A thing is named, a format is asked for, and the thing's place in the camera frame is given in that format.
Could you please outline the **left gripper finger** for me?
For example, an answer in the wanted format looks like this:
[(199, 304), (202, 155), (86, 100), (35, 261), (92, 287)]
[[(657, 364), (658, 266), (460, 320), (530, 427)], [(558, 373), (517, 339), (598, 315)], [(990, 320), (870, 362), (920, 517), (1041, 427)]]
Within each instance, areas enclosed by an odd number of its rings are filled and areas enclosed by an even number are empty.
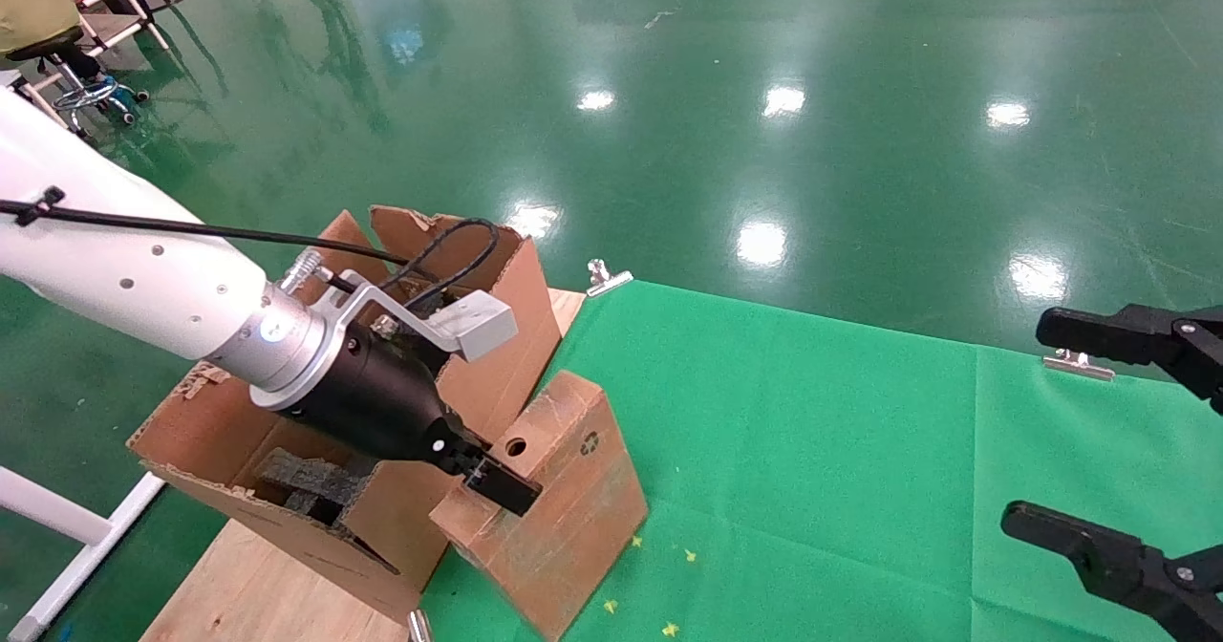
[(486, 452), (464, 459), (464, 485), (519, 517), (530, 511), (543, 492), (538, 482)]

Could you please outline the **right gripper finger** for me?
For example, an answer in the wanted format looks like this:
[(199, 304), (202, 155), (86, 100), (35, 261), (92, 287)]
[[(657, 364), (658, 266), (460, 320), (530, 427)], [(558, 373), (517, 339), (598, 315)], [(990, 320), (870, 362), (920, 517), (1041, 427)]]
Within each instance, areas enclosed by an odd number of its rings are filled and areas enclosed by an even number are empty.
[(1152, 619), (1175, 641), (1222, 638), (1222, 545), (1170, 558), (1136, 536), (1033, 503), (1009, 503), (1000, 529), (1065, 558), (1088, 594)]
[(1155, 364), (1222, 412), (1222, 307), (1158, 311), (1128, 304), (1112, 315), (1044, 311), (1037, 342), (1126, 364)]

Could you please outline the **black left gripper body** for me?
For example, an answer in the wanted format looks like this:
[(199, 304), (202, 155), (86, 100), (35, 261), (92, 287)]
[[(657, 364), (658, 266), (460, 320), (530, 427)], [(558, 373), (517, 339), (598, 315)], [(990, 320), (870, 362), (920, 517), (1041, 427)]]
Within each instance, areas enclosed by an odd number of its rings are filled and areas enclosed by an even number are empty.
[(426, 364), (361, 324), (349, 325), (317, 385), (279, 413), (367, 459), (418, 460), (450, 476), (488, 459), (488, 443), (442, 401)]

